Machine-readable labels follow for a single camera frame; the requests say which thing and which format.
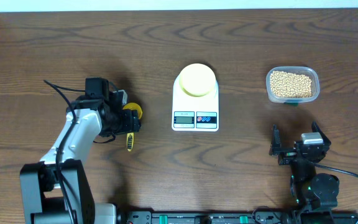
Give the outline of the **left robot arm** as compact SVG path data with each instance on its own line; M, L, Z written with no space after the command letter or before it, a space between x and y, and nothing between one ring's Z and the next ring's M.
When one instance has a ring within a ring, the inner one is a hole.
M74 101L48 153L20 171L25 222L119 223L115 205L94 201L84 163L97 136L108 142L118 134L131 138L140 129L141 117L136 103L104 98Z

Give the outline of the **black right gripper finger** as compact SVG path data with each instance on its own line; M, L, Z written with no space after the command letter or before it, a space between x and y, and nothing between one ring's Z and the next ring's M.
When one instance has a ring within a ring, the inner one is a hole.
M272 127L272 142L270 145L269 155L276 156L280 154L282 148L281 140L280 140L280 132L277 126L274 124Z
M317 125L316 121L313 121L311 124L312 132L319 133L321 135L321 138L325 144L330 144L331 141L328 139L328 137L322 132L320 127Z

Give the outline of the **yellow measuring scoop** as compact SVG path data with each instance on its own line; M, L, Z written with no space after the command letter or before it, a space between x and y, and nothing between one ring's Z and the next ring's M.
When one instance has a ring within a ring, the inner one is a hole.
M124 109L128 110L130 115L130 127L127 131L126 142L127 150L131 152L134 148L134 133L138 132L141 127L140 120L142 118L143 111L137 103L128 103L124 106Z

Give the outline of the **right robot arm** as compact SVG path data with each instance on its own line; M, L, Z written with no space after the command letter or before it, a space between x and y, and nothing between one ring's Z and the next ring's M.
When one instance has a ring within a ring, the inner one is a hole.
M312 132L303 133L301 140L292 147L283 147L276 125L272 128L269 154L278 157L280 166L291 169L290 189L299 209L291 212L288 222L334 223L332 209L337 207L339 179L335 175L317 173L316 166L329 150L331 141L320 130L316 122Z

